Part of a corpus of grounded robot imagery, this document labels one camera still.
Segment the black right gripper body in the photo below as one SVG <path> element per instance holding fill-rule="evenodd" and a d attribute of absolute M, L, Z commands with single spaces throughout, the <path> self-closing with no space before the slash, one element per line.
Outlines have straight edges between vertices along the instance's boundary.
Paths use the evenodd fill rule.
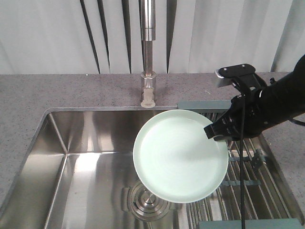
<path fill-rule="evenodd" d="M 252 138 L 276 125 L 276 94 L 273 90 L 246 90 L 232 99 L 221 116 L 221 136 L 235 140 Z"/>

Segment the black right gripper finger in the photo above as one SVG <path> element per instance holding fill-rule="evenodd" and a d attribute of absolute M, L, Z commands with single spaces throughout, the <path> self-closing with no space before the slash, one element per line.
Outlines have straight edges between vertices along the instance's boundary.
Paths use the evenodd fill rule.
<path fill-rule="evenodd" d="M 215 137 L 213 137 L 214 141 L 232 141 L 232 137 L 231 136 L 226 136 L 226 135 L 217 135 Z"/>
<path fill-rule="evenodd" d="M 217 135 L 226 135 L 232 137 L 232 133 L 229 127 L 230 126 L 228 121 L 225 118 L 219 118 L 214 123 L 206 126 L 204 131 L 208 139 L 213 139 L 213 137 Z"/>

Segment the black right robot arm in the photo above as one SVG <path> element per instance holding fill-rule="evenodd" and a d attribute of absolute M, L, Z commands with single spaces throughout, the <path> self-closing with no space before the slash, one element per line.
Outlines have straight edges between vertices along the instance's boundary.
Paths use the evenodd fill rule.
<path fill-rule="evenodd" d="M 232 85 L 240 94 L 231 100 L 230 108 L 220 118 L 204 128 L 209 139 L 257 137 L 305 112 L 304 57 L 291 73 L 270 85 L 246 63 L 220 68 L 215 74 L 220 80 L 219 87 Z"/>

